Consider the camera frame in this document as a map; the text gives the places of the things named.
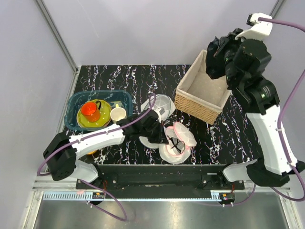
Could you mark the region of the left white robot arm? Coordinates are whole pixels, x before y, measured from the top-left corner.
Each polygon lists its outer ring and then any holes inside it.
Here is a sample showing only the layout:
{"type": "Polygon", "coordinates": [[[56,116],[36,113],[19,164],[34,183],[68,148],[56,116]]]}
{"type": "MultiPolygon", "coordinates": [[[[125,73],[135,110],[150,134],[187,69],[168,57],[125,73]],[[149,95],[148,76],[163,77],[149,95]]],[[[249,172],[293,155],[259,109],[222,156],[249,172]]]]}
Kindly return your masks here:
{"type": "Polygon", "coordinates": [[[43,153],[54,181],[68,177],[81,179],[93,189],[103,183],[101,171],[94,164],[80,160],[84,155],[108,146],[147,138],[152,144],[167,144],[165,136],[166,118],[155,110],[145,110],[140,115],[133,115],[118,121],[107,128],[83,135],[67,136],[58,133],[43,153]]]}

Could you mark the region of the white bra with black straps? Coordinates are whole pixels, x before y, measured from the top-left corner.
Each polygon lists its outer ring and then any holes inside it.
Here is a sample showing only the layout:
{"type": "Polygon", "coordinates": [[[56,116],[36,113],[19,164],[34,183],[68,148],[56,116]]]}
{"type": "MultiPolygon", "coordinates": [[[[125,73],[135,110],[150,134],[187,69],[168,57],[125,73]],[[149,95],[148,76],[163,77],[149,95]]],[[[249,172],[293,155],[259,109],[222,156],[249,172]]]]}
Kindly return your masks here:
{"type": "Polygon", "coordinates": [[[170,149],[174,151],[176,155],[182,154],[185,151],[185,143],[178,138],[170,137],[169,138],[170,149]]]}

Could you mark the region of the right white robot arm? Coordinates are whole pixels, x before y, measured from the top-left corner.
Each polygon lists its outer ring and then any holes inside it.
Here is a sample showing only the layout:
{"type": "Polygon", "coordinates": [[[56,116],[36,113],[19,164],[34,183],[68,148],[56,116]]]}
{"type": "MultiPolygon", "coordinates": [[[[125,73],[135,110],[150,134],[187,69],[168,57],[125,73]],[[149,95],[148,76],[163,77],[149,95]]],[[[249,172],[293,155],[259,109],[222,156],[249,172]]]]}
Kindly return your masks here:
{"type": "Polygon", "coordinates": [[[271,54],[262,40],[246,38],[243,30],[236,28],[221,39],[219,49],[224,58],[228,88],[251,121],[258,137],[263,156],[259,159],[227,166],[216,177],[218,187],[229,188],[234,181],[253,181],[262,187],[281,187],[293,174],[305,168],[302,161],[289,153],[288,162],[277,126],[281,108],[275,85],[262,75],[271,60],[271,54]]]}

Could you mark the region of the pink-trimmed mesh laundry bag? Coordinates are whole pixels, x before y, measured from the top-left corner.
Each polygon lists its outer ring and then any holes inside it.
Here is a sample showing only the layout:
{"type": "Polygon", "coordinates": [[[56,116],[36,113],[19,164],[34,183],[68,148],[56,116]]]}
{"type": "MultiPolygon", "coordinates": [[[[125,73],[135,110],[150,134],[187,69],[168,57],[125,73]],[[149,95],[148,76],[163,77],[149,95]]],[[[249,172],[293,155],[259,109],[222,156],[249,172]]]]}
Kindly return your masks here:
{"type": "Polygon", "coordinates": [[[180,122],[167,127],[165,136],[168,144],[159,146],[159,154],[162,160],[170,164],[186,161],[191,155],[191,149],[197,145],[193,133],[180,122]]]}

